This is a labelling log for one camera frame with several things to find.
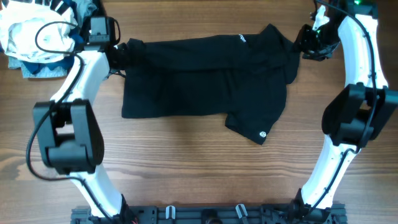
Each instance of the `white cloth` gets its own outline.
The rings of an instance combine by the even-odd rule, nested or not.
[[[58,62],[64,55],[41,51],[36,47],[35,36],[37,31],[49,22],[65,21],[77,24],[73,10],[69,8],[60,15],[52,11],[50,6],[34,2],[9,1],[7,8],[0,11],[0,42],[4,53],[26,62]],[[72,51],[75,41],[68,37],[71,29],[73,27],[66,24],[48,26],[40,32],[38,44],[47,50]]]

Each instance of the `black mechanical base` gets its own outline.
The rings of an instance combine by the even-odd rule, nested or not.
[[[198,208],[158,208],[155,206],[130,207],[130,210],[138,216],[138,224],[288,224],[284,210],[289,204],[270,204],[258,207],[198,207]],[[73,209],[71,224],[93,224],[90,220],[90,209]],[[294,220],[298,224],[321,224],[319,222],[308,222]],[[335,204],[324,224],[347,224],[345,205]]]

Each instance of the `wooden table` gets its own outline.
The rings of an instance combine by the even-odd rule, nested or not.
[[[256,34],[272,23],[295,40],[311,23],[309,0],[110,1],[109,16],[144,41]],[[397,1],[379,1],[378,44],[384,74],[398,89]],[[32,108],[48,100],[63,79],[26,80],[0,57],[0,223],[68,223],[87,205],[70,182],[36,180],[25,164]],[[287,106],[263,146],[224,127],[225,114],[122,119],[124,80],[104,82],[94,105],[106,152],[104,165],[130,205],[288,203],[309,178],[323,144],[322,114],[343,89],[342,48],[324,62],[302,60],[288,86]],[[349,223],[397,223],[398,113],[350,165],[335,195]],[[34,166],[47,175],[37,142]]]

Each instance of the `black cloth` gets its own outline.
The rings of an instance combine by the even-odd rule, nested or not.
[[[273,25],[260,34],[127,43],[123,118],[227,113],[225,126],[264,143],[285,108],[299,52]]]

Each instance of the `wood grain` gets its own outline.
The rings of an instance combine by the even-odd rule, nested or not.
[[[382,67],[398,89],[397,1],[378,1]],[[107,0],[128,38],[144,41],[217,34],[255,34],[274,24],[290,40],[310,23],[312,1]],[[325,62],[302,60],[288,87],[286,109],[263,146],[224,127],[225,114],[122,119],[124,81],[104,82],[94,105],[106,152],[104,165],[130,205],[287,203],[309,178],[323,144],[322,114],[344,86],[341,47]],[[63,80],[26,80],[0,56],[0,223],[68,223],[86,205],[69,182],[34,179],[25,164],[32,107]],[[397,223],[398,113],[353,161],[335,196],[349,223]],[[35,142],[34,166],[43,167]]]

